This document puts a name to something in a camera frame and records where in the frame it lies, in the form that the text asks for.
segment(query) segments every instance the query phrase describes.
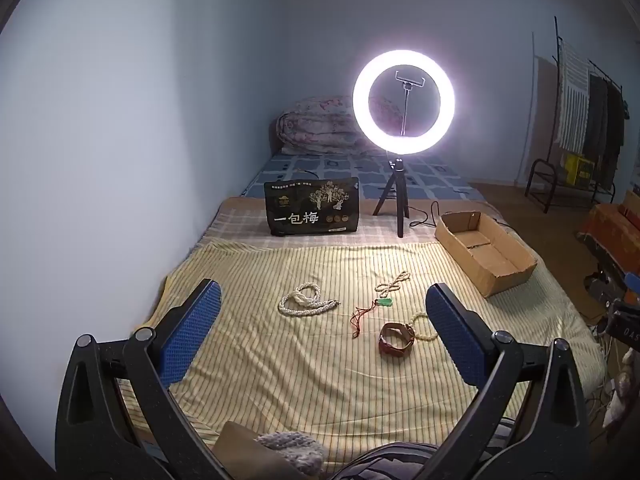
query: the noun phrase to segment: brown bracelet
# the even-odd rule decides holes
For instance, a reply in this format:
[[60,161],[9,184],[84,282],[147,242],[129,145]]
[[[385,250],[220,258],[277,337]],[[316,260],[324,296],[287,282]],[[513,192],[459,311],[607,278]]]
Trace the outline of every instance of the brown bracelet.
[[[392,332],[395,335],[399,335],[406,341],[406,345],[402,348],[397,348],[385,340],[384,333]],[[378,337],[378,350],[380,353],[393,355],[394,357],[404,356],[411,347],[414,345],[415,332],[411,325],[403,323],[385,323],[380,329],[380,336]]]

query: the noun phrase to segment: bed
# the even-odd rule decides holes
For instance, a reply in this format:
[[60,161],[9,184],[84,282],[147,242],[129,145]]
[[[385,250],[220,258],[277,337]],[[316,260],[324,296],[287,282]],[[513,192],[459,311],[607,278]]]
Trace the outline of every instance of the bed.
[[[410,205],[440,212],[478,210],[500,213],[434,156],[409,157]],[[396,235],[395,204],[387,201],[372,216],[388,177],[386,157],[345,154],[275,155],[246,188],[229,198],[190,256],[166,279],[148,324],[155,325],[181,304],[203,278],[223,290],[222,310],[182,382],[170,390],[204,442],[213,446],[228,420],[257,433],[303,431],[328,451],[328,471],[390,442],[440,444],[455,426],[475,389],[461,380],[440,342],[417,342],[405,358],[381,356],[380,327],[410,322],[424,311],[427,288],[445,282],[461,302],[493,330],[516,339],[548,344],[569,341],[588,396],[602,382],[600,347],[544,261],[538,260],[523,285],[483,298],[460,266],[434,237],[434,228],[418,225]],[[357,176],[360,223],[354,233],[327,236],[271,236],[264,210],[264,182]],[[422,214],[412,211],[413,219]],[[377,307],[352,337],[356,307],[369,306],[374,288],[402,270],[411,279],[392,294],[392,307]],[[316,282],[322,299],[340,305],[320,316],[287,317],[280,298],[303,282]],[[433,327],[420,321],[420,332]],[[123,398],[138,431],[148,427],[129,385]],[[515,417],[525,384],[513,394],[507,416]]]

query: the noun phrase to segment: glowing white ring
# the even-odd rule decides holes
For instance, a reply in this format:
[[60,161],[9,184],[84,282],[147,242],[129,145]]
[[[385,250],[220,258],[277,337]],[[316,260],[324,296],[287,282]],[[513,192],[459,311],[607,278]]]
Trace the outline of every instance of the glowing white ring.
[[[371,117],[369,93],[376,79],[388,68],[411,65],[424,70],[436,83],[440,93],[440,113],[434,125],[419,137],[390,136],[383,132]],[[353,89],[353,111],[364,134],[377,146],[388,152],[406,155],[427,150],[438,142],[451,126],[456,100],[451,81],[431,58],[411,50],[392,50],[372,59],[362,69]]]

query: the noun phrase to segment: silver bolt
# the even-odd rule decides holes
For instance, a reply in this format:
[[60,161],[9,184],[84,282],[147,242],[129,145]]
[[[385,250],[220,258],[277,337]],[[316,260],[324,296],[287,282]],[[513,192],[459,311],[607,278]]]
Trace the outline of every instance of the silver bolt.
[[504,330],[498,330],[498,332],[494,333],[494,337],[496,341],[507,345],[513,341],[513,337],[509,332],[505,332]]
[[561,350],[569,349],[569,343],[562,338],[556,339],[555,343],[556,343],[556,346]]
[[153,334],[154,333],[151,331],[151,329],[145,326],[144,328],[141,328],[136,332],[136,339],[138,341],[149,341]]
[[87,346],[89,343],[91,342],[91,336],[88,334],[84,334],[81,335],[78,340],[76,341],[76,344],[80,347],[80,348],[84,348],[85,346]]

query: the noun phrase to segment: gray wall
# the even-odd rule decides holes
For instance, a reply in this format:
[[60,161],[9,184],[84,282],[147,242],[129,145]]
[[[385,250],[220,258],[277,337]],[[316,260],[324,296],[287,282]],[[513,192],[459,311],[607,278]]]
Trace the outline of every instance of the gray wall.
[[[288,0],[287,8],[288,100],[349,94],[377,54],[421,51],[456,92],[451,130],[435,150],[467,178],[507,183],[519,177],[537,111],[534,56],[555,55],[558,15],[561,34],[625,87],[632,120],[616,182],[628,185],[640,127],[640,34],[619,0]],[[432,94],[418,92],[412,110],[427,109],[414,121],[428,126]]]
[[76,338],[124,338],[269,158],[284,0],[22,0],[0,36],[0,392],[52,462]]

